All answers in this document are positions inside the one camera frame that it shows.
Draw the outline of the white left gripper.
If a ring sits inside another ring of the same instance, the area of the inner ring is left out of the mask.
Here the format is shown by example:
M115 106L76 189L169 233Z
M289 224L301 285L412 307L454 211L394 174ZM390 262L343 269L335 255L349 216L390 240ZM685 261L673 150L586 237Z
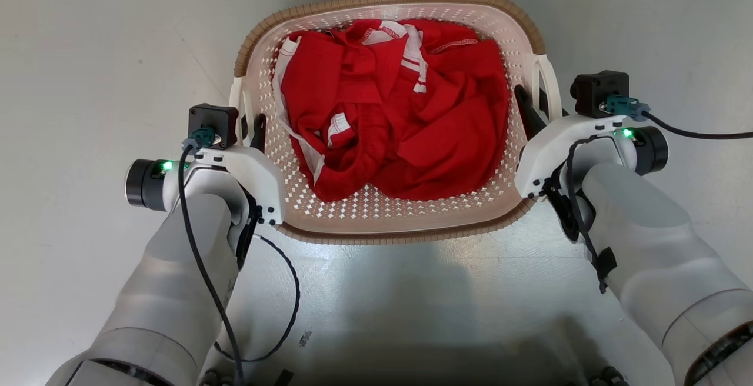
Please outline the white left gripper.
M196 153L188 174L188 195L217 195L229 208L234 224L257 209L266 224L285 219L282 171L265 153L267 117L254 118L252 147L204 148Z

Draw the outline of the white laundry basket brown rim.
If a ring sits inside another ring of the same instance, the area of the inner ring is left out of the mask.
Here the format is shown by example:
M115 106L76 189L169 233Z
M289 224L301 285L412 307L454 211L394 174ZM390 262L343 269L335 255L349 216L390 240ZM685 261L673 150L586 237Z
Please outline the white laundry basket brown rim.
M343 28L358 19L438 19L474 29L491 39L505 63L508 85L523 85L535 104L548 97L548 110L562 108L557 78L544 39L524 9L510 0L331 0L271 14L248 33L234 68L229 102L245 110L248 123L265 114L266 156L284 179L285 219L280 233L315 244L408 244L463 238L505 228L536 203L519 195L514 174L527 142L518 105L511 100L507 149L492 179L477 191L446 200L388 198L365 187L346 200L321 201L299 171L291 140L279 120L272 86L279 49L302 30Z

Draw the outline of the red garment with white trim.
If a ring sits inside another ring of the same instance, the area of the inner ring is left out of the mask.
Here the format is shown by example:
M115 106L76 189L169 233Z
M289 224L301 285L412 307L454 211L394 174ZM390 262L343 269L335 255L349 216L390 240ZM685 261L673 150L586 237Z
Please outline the red garment with white trim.
M360 19L298 31L275 99L299 170L322 201L372 185L430 201L483 187L505 153L511 92L497 43L436 21Z

